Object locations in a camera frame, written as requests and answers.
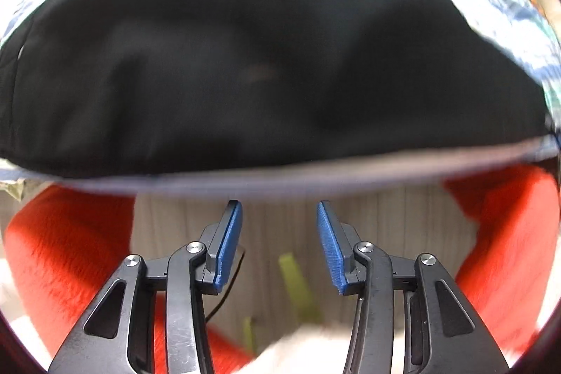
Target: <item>red fabric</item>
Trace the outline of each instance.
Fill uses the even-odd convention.
[[[50,186],[9,223],[5,251],[23,305],[55,354],[111,273],[129,255],[134,199]],[[250,357],[208,330],[217,374],[239,369]],[[167,373],[164,302],[156,303],[156,374]]]
[[[456,282],[499,346],[523,352],[535,335],[555,256],[556,182],[541,168],[517,165],[445,186],[479,224]]]

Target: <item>thin wire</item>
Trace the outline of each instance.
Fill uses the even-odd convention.
[[[218,304],[214,307],[214,309],[212,311],[210,311],[208,313],[208,315],[205,317],[205,323],[208,323],[209,320],[214,317],[214,315],[220,310],[220,308],[222,307],[222,305],[226,301],[226,298],[228,298],[228,295],[230,295],[230,292],[232,290],[232,286],[234,285],[234,282],[236,282],[236,278],[238,277],[239,270],[242,267],[242,262],[243,262],[244,257],[245,257],[245,249],[243,249],[242,254],[239,257],[238,266],[236,267],[236,270],[234,271],[234,275],[232,276],[232,280],[228,284],[228,288],[224,292],[224,295],[222,295],[222,299],[218,302]]]

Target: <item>blue gripper pad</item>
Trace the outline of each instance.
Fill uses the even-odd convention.
[[[217,255],[216,276],[212,285],[218,293],[222,291],[222,288],[226,285],[226,283],[228,283],[228,278],[230,277],[230,270],[232,269],[232,264],[234,262],[239,234],[242,230],[242,220],[242,204],[240,202],[236,202],[236,207],[230,216],[228,228],[226,228],[224,239]]]
[[[349,283],[345,277],[343,254],[337,243],[333,227],[323,203],[318,203],[318,232],[323,252],[325,253],[327,267],[331,274],[331,281],[337,287],[339,293],[344,294]]]

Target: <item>black fabric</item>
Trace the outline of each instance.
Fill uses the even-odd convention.
[[[546,112],[450,0],[48,0],[0,55],[0,154],[66,177],[512,143]]]

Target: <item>black cloth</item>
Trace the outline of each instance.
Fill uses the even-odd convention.
[[[0,155],[85,178],[546,134],[450,0],[48,0],[0,55]]]

